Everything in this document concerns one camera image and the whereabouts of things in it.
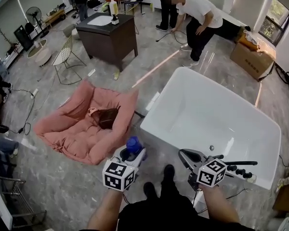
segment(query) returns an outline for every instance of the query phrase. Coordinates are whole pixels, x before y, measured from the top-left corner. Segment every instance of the marble floor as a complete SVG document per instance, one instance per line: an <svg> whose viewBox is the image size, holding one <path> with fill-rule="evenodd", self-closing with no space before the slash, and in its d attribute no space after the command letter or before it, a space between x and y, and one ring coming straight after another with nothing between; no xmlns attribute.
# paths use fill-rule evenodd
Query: marble floor
<svg viewBox="0 0 289 231"><path fill-rule="evenodd" d="M74 69L77 73L85 78L90 71L95 69L95 73L87 77L92 84L124 92L131 89L142 76L155 66L177 52L180 44L173 35L168 35L160 42L156 42L156 39L165 35L164 32L155 29L155 25L160 22L160 12L153 13L148 6L144 6L144 11L145 15L141 15L140 11L135 14L135 24L139 30L139 35L137 35L139 55L135 58L131 52L124 59L124 71L118 80L114 80L116 67L95 58L90 60L80 41L74 41L73 51L86 63L86 66L76 66ZM76 21L77 19L68 16L64 21L55 25L45 37L48 47L53 52L53 57L44 68L36 66L33 60L27 59L25 52L10 69L8 81L13 84L14 89L30 91L35 88L39 89L32 114L28 119L32 126L64 103L78 85L60 85L51 65L54 56L66 41L61 30ZM176 36L180 42L186 41L184 34L179 32ZM203 51L200 64L193 67L193 70L255 104L260 83L229 59L233 48L233 43L214 36ZM140 90L137 111L146 114L145 107L155 93L163 90L174 70L187 57L189 57L187 53L178 51L136 86ZM73 57L70 61L71 64L77 62ZM64 67L60 68L59 72L66 83L77 78L71 70L65 70ZM280 125L282 130L281 155L287 163L289 159L289 89L278 78L275 71L262 81L261 89L258 108ZM33 100L27 93L13 92L4 105L3 124L18 131L24 125L32 102ZM142 139L140 123L141 120L138 117L133 118L131 134L138 135ZM75 231L85 228L89 217L99 206L106 191L102 184L104 164L89 166L72 161L46 146L32 130L28 135L10 133L8 136L21 143L15 176L27 181L24 192L30 202L36 208L47 210L46 226L55 231ZM159 192L163 167L172 163L176 168L175 180L178 189L181 194L188 196L192 201L195 193L187 183L188 172L177 154L165 153L150 145L147 147L148 158L140 168L139 178L126 192L128 200L133 203L145 199L142 187L146 181L153 182ZM272 210L275 201L273 189L283 172L284 168L279 162L271 191L254 187L252 191L242 192L237 197L230 199L238 210L243 225L260 230L265 229L268 219L274 216ZM243 184L238 182L237 184L228 184L223 188L225 195L231 196L242 190L243 187ZM203 206L198 204L196 208L200 211ZM207 212L203 212L201 215L207 216Z"/></svg>

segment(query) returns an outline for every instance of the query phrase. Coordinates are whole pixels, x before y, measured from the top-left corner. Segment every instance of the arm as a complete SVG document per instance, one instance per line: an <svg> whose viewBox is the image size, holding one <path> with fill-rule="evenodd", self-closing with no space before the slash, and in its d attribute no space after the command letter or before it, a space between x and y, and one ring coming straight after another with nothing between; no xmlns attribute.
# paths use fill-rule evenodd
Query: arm
<svg viewBox="0 0 289 231"><path fill-rule="evenodd" d="M224 223L239 223L239 216L232 205L225 199L218 186L213 188L199 185L204 193L208 207L209 217Z"/></svg>
<svg viewBox="0 0 289 231"><path fill-rule="evenodd" d="M123 192L108 189L101 205L91 216L87 229L115 231L118 222Z"/></svg>
<svg viewBox="0 0 289 231"><path fill-rule="evenodd" d="M209 11L208 13L205 14L204 17L205 17L204 23L202 26L199 26L197 28L196 35L200 35L210 25L214 17L214 14L212 13L212 11Z"/></svg>
<svg viewBox="0 0 289 231"><path fill-rule="evenodd" d="M184 20L184 17L185 17L185 14L179 14L178 15L177 24L175 25L175 28L173 28L171 30L171 32L175 32L175 31L177 31L180 28L180 26L181 26L181 24L182 24L182 22Z"/></svg>

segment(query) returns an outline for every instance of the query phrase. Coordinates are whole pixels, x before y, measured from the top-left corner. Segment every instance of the white t-shirt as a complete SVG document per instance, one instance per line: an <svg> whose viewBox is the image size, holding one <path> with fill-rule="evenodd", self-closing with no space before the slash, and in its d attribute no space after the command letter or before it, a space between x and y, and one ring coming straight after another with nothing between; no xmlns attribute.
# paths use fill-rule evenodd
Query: white t-shirt
<svg viewBox="0 0 289 231"><path fill-rule="evenodd" d="M209 24L209 27L219 28L223 25L223 18L220 12L209 0L185 0L185 4L182 5L182 3L178 3L177 8L179 9L180 15L185 13L189 14L197 19L202 25L205 21L205 15L212 11L214 17Z"/></svg>

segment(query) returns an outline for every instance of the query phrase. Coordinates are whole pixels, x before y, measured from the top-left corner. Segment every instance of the standing fan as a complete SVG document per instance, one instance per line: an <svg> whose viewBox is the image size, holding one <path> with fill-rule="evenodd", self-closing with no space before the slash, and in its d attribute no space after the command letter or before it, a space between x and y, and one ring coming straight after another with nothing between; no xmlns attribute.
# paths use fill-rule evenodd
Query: standing fan
<svg viewBox="0 0 289 231"><path fill-rule="evenodd" d="M32 25L36 25L36 23L39 25L39 27L42 31L41 38L45 37L49 33L49 31L43 31L43 29L42 29L42 26L40 23L42 13L38 7L29 8L26 12L26 17Z"/></svg>

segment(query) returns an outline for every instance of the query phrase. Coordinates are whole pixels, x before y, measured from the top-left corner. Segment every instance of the pink cushion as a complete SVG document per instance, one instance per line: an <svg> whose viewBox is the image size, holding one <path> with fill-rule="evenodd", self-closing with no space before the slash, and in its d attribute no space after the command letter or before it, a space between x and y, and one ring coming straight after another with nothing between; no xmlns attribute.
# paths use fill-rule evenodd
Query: pink cushion
<svg viewBox="0 0 289 231"><path fill-rule="evenodd" d="M35 133L54 150L86 164L97 165L129 136L138 90L124 94L97 88L83 80L72 97L54 113L41 119ZM119 108L113 129L101 129L87 114L89 108Z"/></svg>

